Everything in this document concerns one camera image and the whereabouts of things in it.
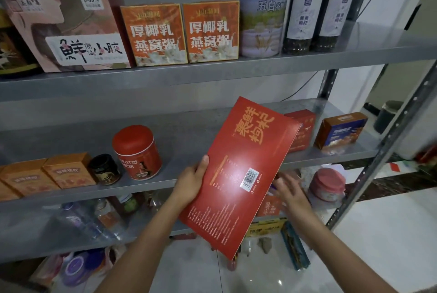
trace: person's right arm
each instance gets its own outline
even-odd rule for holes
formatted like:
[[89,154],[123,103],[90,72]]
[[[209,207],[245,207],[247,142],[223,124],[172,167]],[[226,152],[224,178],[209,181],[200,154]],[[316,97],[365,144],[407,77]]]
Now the person's right arm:
[[273,185],[276,191],[272,192],[286,205],[283,211],[293,228],[318,254],[345,293],[396,293],[320,221],[295,177],[279,173]]

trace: blue and brown box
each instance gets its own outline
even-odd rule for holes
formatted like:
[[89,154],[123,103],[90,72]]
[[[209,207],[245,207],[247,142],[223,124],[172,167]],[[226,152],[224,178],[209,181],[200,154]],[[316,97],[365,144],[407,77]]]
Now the blue and brown box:
[[326,149],[354,143],[366,122],[367,116],[361,112],[325,118],[320,125],[314,145]]

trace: person's left hand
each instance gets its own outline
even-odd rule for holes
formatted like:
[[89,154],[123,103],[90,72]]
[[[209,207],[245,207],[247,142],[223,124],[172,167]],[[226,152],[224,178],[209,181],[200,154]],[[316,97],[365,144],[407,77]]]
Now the person's left hand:
[[184,169],[179,175],[172,196],[181,207],[185,208],[197,196],[208,164],[209,157],[205,155],[201,162]]

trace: red canister lid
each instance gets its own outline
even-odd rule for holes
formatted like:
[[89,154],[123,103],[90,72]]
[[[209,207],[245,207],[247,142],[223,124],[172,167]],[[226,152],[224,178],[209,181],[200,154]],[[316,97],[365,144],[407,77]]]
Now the red canister lid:
[[343,193],[346,185],[346,178],[331,168],[324,167],[314,174],[314,180],[326,191]]
[[118,155],[130,156],[144,151],[153,142],[153,133],[143,125],[123,128],[112,138],[112,148]]

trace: hand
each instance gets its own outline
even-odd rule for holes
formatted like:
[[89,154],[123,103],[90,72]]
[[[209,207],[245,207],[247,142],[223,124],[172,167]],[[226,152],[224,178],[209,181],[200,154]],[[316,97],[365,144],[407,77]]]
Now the hand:
[[197,196],[208,164],[209,157],[205,155],[201,162],[187,167],[179,175],[171,195],[182,208],[185,208]]
[[314,232],[324,229],[325,225],[313,212],[297,174],[279,172],[278,176],[273,181],[276,190],[271,188],[270,191],[282,200],[282,211],[298,235],[311,246]]

